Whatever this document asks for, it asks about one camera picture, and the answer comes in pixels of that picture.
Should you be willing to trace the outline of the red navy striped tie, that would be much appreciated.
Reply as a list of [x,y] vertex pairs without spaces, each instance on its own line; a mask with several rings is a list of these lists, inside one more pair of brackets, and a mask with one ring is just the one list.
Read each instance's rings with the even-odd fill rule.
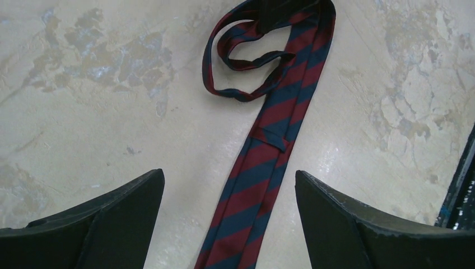
[[[265,101],[224,185],[196,268],[256,267],[288,160],[330,50],[335,21],[331,1],[245,1],[211,32],[202,61],[205,88],[240,102],[260,97]],[[290,28],[284,50],[252,61],[230,58],[237,45],[282,27]],[[234,71],[280,62],[252,92],[218,90],[212,74],[214,50]]]

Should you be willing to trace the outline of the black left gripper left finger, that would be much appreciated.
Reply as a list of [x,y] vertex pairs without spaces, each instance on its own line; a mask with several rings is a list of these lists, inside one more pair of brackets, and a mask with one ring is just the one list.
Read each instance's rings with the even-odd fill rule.
[[21,229],[1,230],[2,268],[142,268],[164,192],[154,169]]

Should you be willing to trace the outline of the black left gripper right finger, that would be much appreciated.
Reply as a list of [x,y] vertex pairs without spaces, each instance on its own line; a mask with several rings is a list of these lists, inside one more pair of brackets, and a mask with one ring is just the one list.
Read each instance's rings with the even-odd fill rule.
[[295,192],[312,268],[473,268],[474,231],[380,211],[299,170]]

